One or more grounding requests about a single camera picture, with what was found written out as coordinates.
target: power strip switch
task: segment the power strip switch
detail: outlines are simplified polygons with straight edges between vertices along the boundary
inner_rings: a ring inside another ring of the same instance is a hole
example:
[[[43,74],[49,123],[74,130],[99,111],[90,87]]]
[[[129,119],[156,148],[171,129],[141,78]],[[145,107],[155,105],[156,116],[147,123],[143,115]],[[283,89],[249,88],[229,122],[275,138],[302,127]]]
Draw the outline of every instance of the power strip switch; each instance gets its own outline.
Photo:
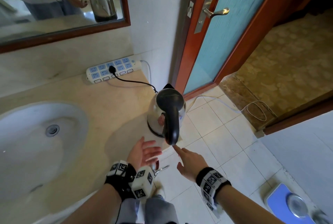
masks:
[[[95,84],[115,78],[115,76],[109,72],[110,66],[115,67],[115,74],[118,77],[141,69],[141,62],[136,59],[135,55],[132,55],[126,58],[106,62],[98,66],[92,66],[86,70],[87,80]]]

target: white ceramic sink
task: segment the white ceramic sink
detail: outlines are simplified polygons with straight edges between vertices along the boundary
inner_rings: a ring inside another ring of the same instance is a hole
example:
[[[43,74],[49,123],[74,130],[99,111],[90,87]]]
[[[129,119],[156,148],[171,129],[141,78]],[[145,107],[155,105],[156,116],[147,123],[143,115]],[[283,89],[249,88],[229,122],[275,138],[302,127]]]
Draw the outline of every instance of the white ceramic sink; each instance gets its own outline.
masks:
[[[0,115],[0,201],[56,178],[75,159],[88,119],[75,105],[34,103]]]

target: shoe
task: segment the shoe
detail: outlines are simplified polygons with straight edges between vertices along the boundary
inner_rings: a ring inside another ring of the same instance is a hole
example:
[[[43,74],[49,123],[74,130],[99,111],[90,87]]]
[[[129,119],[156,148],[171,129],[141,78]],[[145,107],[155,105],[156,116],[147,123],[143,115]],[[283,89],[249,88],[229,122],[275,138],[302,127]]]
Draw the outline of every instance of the shoe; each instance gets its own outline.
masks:
[[[156,186],[156,190],[155,190],[153,196],[155,196],[155,197],[158,196],[158,197],[160,197],[160,198],[162,198],[162,199],[165,200],[165,191],[164,191],[164,187],[161,184],[161,182],[160,181],[156,181],[155,182],[155,186]]]

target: gray pants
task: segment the gray pants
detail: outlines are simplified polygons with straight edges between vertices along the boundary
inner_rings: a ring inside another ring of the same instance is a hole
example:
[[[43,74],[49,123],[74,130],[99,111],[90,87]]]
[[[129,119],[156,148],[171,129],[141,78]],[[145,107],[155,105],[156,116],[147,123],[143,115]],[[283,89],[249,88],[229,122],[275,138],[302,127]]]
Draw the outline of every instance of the gray pants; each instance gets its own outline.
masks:
[[[24,4],[27,6],[27,9],[36,21],[82,14],[80,8],[74,7],[67,0],[42,4],[31,4],[25,2]]]
[[[135,223],[139,204],[140,201],[137,199],[125,199],[120,206],[117,224]],[[174,205],[166,202],[159,196],[153,196],[147,199],[145,212],[145,224],[167,224],[172,221],[178,224]]]

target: white power cord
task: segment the white power cord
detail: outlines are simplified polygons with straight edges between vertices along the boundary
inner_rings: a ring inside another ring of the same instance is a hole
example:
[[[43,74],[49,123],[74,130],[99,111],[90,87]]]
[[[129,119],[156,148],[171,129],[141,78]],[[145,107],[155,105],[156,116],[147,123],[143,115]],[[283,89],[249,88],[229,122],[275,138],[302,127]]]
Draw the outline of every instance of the white power cord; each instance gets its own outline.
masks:
[[[145,61],[145,60],[140,60],[140,62],[145,62],[145,63],[148,65],[148,68],[149,68],[149,77],[150,77],[150,82],[149,82],[149,84],[151,84],[151,83],[152,83],[152,71],[150,70],[150,65],[149,65],[149,63],[148,63],[147,61]]]
[[[211,98],[211,99],[218,100],[219,102],[223,103],[224,105],[226,105],[228,108],[230,108],[232,111],[234,111],[234,112],[236,112],[236,113],[241,113],[241,112],[246,108],[246,110],[248,111],[248,113],[249,113],[250,115],[252,115],[254,118],[256,118],[257,120],[259,120],[259,121],[266,121],[266,120],[267,120],[267,117],[266,117],[264,111],[261,109],[261,107],[258,106],[258,104],[256,104],[256,102],[261,102],[261,103],[265,104],[265,106],[268,108],[268,110],[269,110],[270,112],[272,112],[272,113],[276,116],[276,114],[272,111],[272,109],[270,109],[270,108],[267,106],[267,104],[264,103],[264,102],[261,101],[261,100],[255,100],[255,101],[253,101],[253,102],[247,104],[242,110],[238,111],[238,110],[235,110],[235,109],[229,107],[229,106],[228,106],[225,102],[223,102],[222,100],[220,100],[220,99],[218,99],[218,98],[214,98],[214,97],[209,97],[209,96],[198,96],[198,97],[194,100],[193,104],[189,107],[189,110],[190,110],[190,108],[194,105],[194,103],[196,102],[196,100],[197,100],[198,98]],[[258,117],[254,116],[254,115],[249,111],[248,106],[251,105],[251,104],[255,104],[255,105],[261,110],[262,114],[263,114],[264,117],[265,117],[264,120],[259,119]]]

